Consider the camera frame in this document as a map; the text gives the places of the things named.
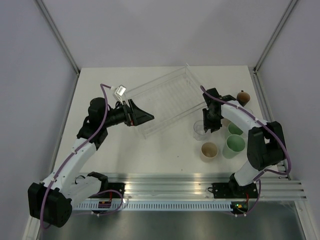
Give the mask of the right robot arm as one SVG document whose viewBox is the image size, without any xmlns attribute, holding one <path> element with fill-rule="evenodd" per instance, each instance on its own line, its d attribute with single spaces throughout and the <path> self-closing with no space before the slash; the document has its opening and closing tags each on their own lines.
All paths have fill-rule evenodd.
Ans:
<svg viewBox="0 0 320 240">
<path fill-rule="evenodd" d="M 286 171 L 274 171 L 274 174 L 286 176 L 291 171 L 291 160 L 286 148 L 283 128 L 277 121 L 268 122 L 251 114 L 231 95 L 221 96 L 216 88 L 200 88 L 206 103 L 202 110 L 203 130 L 216 132 L 222 127 L 222 119 L 235 124 L 243 134 L 247 160 L 233 173 L 228 182 L 212 183 L 211 192 L 215 199 L 257 199 L 257 183 L 271 167 L 287 161 Z"/>
</svg>

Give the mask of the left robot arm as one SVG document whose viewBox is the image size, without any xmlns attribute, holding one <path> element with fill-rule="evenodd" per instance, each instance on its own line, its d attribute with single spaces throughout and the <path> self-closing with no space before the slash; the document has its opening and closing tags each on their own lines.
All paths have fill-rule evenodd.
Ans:
<svg viewBox="0 0 320 240">
<path fill-rule="evenodd" d="M 70 155 L 41 183 L 32 183 L 27 190 L 29 214 L 40 222 L 61 228 L 73 210 L 85 199 L 96 195 L 104 198 L 109 193 L 106 175 L 92 171 L 77 184 L 72 182 L 84 164 L 98 151 L 108 128 L 125 124 L 135 127 L 154 120 L 154 116 L 139 107 L 132 99 L 110 108 L 106 98 L 90 101 Z"/>
</svg>

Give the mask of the beige plastic cup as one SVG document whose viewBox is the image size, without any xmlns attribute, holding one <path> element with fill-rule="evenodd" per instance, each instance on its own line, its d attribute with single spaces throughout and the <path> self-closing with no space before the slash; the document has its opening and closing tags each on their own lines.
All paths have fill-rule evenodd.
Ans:
<svg viewBox="0 0 320 240">
<path fill-rule="evenodd" d="M 228 120 L 227 118 L 223 118 L 222 120 L 221 120 L 221 124 L 224 126 L 224 127 L 228 127 L 228 125 L 231 123 L 231 121 L 230 120 Z"/>
</svg>

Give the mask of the peach cup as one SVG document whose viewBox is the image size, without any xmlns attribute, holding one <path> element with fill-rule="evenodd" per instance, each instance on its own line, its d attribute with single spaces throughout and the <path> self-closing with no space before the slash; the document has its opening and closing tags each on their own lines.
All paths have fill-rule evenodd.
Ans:
<svg viewBox="0 0 320 240">
<path fill-rule="evenodd" d="M 215 143 L 205 142 L 200 149 L 200 159 L 205 163 L 209 163 L 217 157 L 218 153 L 219 149 Z"/>
</svg>

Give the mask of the tall green cup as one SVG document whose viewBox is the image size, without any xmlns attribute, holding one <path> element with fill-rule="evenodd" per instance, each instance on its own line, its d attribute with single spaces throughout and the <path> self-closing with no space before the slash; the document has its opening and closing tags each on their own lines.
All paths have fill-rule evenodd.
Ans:
<svg viewBox="0 0 320 240">
<path fill-rule="evenodd" d="M 245 140 L 236 134 L 231 134 L 227 137 L 225 145 L 222 150 L 222 155 L 226 159 L 232 159 L 240 154 L 246 147 Z"/>
</svg>

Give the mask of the white wire dish rack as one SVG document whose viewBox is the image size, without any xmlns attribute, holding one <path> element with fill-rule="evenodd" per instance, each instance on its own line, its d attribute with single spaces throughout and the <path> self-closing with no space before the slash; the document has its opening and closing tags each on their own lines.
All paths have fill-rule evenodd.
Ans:
<svg viewBox="0 0 320 240">
<path fill-rule="evenodd" d="M 188 64 L 129 90 L 125 96 L 154 119 L 136 127 L 145 139 L 206 107 L 201 81 Z"/>
</svg>

